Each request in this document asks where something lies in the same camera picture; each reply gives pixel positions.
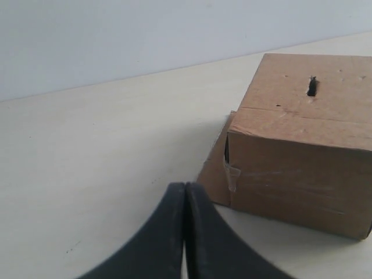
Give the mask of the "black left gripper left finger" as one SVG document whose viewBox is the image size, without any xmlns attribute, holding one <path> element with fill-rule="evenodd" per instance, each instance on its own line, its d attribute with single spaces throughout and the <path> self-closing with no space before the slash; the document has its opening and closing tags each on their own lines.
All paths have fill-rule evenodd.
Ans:
<svg viewBox="0 0 372 279">
<path fill-rule="evenodd" d="M 171 183 L 146 223 L 116 253 L 81 275 L 96 279 L 181 278 L 185 184 Z"/>
</svg>

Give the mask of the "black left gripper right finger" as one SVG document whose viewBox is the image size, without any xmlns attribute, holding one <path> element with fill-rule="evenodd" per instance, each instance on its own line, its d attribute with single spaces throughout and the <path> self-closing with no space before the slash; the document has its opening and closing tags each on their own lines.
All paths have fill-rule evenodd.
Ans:
<svg viewBox="0 0 372 279">
<path fill-rule="evenodd" d="M 184 239 L 189 278 L 290 278 L 224 221 L 203 186 L 186 183 Z"/>
</svg>

